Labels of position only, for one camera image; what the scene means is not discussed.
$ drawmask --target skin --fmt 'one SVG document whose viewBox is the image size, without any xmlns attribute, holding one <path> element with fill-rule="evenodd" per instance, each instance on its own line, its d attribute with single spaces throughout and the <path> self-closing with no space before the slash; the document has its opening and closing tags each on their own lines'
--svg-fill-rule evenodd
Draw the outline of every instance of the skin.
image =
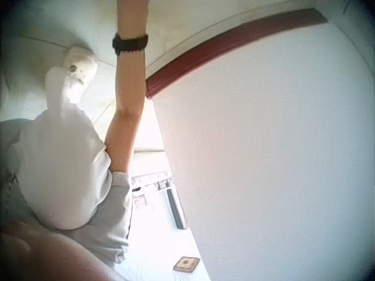
<svg viewBox="0 0 375 281">
<path fill-rule="evenodd" d="M 118 0 L 121 38 L 146 32 L 148 0 Z M 145 52 L 121 53 L 117 59 L 116 112 L 105 144 L 112 172 L 127 172 L 145 101 Z M 40 225 L 14 222 L 2 228 L 2 266 L 15 280 L 123 280 L 78 243 Z"/>
<path fill-rule="evenodd" d="M 118 34 L 122 39 L 146 33 L 148 0 L 118 0 Z M 112 172 L 127 172 L 141 120 L 146 90 L 145 52 L 122 52 L 117 58 L 116 112 L 105 139 Z"/>
</svg>

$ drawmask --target white wall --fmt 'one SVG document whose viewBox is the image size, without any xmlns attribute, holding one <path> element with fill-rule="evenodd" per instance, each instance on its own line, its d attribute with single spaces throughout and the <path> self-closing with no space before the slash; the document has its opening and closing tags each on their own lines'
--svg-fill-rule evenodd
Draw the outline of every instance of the white wall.
<svg viewBox="0 0 375 281">
<path fill-rule="evenodd" d="M 373 263 L 373 80 L 336 27 L 242 47 L 154 103 L 213 281 L 366 274 Z"/>
</svg>

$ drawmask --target black wristwatch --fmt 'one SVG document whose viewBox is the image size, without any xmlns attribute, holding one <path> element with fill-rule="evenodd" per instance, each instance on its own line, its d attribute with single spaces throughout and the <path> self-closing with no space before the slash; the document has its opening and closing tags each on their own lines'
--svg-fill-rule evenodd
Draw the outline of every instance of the black wristwatch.
<svg viewBox="0 0 375 281">
<path fill-rule="evenodd" d="M 112 41 L 112 47 L 115 49 L 116 55 L 119 56 L 121 52 L 138 52 L 146 48 L 148 43 L 148 35 L 139 38 L 121 39 L 116 33 Z"/>
</svg>

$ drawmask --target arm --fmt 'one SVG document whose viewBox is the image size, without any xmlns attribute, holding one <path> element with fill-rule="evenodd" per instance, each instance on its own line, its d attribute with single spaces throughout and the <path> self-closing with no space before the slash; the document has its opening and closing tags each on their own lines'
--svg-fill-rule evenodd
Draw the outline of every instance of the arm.
<svg viewBox="0 0 375 281">
<path fill-rule="evenodd" d="M 141 37 L 146 32 L 148 0 L 118 0 L 118 34 Z M 117 59 L 116 112 L 105 138 L 111 172 L 127 172 L 141 120 L 146 89 L 145 52 L 122 52 Z"/>
</svg>

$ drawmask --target red wooden trim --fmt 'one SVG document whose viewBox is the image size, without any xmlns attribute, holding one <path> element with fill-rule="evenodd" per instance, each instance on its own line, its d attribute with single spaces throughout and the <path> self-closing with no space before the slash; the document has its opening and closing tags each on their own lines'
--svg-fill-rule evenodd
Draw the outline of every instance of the red wooden trim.
<svg viewBox="0 0 375 281">
<path fill-rule="evenodd" d="M 152 98 L 190 71 L 236 48 L 278 32 L 326 22 L 317 10 L 305 9 L 269 16 L 230 29 L 188 50 L 151 75 L 146 81 L 146 96 Z"/>
</svg>

